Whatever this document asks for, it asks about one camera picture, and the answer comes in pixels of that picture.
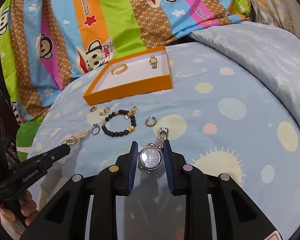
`jewelry tray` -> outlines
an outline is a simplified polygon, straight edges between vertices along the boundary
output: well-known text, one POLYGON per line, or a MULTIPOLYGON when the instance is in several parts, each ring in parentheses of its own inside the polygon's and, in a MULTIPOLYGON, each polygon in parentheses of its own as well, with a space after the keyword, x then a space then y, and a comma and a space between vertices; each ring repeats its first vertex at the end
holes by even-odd
POLYGON ((114 99, 173 88, 170 61, 165 47, 148 49, 107 63, 96 76, 83 98, 92 106, 114 99), (153 69, 149 59, 157 58, 153 69), (126 64, 128 69, 112 75, 111 69, 126 64))

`orange stripe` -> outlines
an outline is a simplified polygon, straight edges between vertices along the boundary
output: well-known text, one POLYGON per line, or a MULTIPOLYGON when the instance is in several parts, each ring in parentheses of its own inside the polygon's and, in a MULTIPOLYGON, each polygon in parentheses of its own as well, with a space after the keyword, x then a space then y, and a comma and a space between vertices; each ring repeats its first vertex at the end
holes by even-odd
POLYGON ((103 44, 109 38, 109 35, 99 0, 87 0, 90 5, 89 12, 91 12, 90 14, 87 14, 87 16, 83 8, 83 0, 73 0, 73 2, 84 46, 83 49, 87 51, 90 43, 94 40, 100 40, 101 44, 103 44), (97 22, 93 23, 91 26, 85 25, 86 17, 93 16, 95 16, 97 22))

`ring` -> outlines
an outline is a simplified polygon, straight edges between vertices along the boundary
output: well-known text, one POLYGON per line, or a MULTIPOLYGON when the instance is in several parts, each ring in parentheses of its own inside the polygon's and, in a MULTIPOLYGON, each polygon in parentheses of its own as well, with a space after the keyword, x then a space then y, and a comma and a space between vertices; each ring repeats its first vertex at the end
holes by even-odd
POLYGON ((100 130, 101 130, 100 126, 99 126, 97 123, 94 123, 94 124, 93 124, 93 127, 92 127, 92 129, 91 129, 91 133, 92 133, 93 135, 97 135, 98 133, 100 133, 100 130), (97 132, 97 133, 93 133, 93 131, 94 131, 95 128, 98 128, 98 132, 97 132))
POLYGON ((114 67, 111 69, 111 74, 112 74, 112 75, 115 75, 115 74, 114 74, 114 71, 117 70, 117 69, 119 69, 119 68, 122 68, 122 69, 120 69, 120 70, 118 70, 118 71, 115 72, 117 75, 119 75, 119 74, 125 72, 125 71, 128 69, 128 66, 127 66, 127 64, 120 64, 120 65, 114 66, 114 67))
POLYGON ((149 123, 150 116, 145 120, 146 126, 152 127, 152 126, 155 126, 155 125, 156 125, 157 119, 156 119, 154 116, 152 117, 152 119, 153 119, 153 122, 152 122, 152 123, 149 123))
POLYGON ((152 55, 152 56, 150 57, 149 62, 151 63, 152 68, 157 68, 158 60, 157 60, 157 58, 156 58, 155 56, 152 55))
POLYGON ((96 106, 93 106, 93 107, 90 108, 90 112, 94 112, 94 111, 96 111, 96 110, 97 110, 97 107, 96 107, 96 106))

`finger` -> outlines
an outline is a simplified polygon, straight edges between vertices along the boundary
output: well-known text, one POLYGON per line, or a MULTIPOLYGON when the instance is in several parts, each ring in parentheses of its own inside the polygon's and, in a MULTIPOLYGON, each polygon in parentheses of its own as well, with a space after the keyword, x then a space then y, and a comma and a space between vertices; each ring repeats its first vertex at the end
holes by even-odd
POLYGON ((9 222, 15 222, 16 221, 16 215, 11 210, 6 209, 5 207, 0 208, 1 215, 9 222))
POLYGON ((37 208, 37 204, 31 200, 30 202, 25 202, 21 207, 21 213, 28 217, 30 216, 37 208))
POLYGON ((34 211, 30 216, 28 216, 26 218, 26 226, 28 227, 30 225, 30 223, 32 222, 32 220, 34 220, 34 218, 39 214, 39 211, 36 210, 34 211))
POLYGON ((30 191, 26 190, 24 196, 25 196, 25 201, 30 202, 32 200, 32 195, 30 191))

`silver watch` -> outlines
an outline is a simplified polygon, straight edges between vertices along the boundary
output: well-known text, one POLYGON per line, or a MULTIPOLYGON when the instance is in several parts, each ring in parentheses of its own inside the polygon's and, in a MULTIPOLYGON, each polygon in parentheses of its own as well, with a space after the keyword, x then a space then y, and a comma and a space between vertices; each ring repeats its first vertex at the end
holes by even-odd
POLYGON ((149 143, 138 155, 138 168, 146 173, 154 173, 163 159, 163 142, 168 138, 169 129, 160 127, 159 136, 155 144, 149 143))

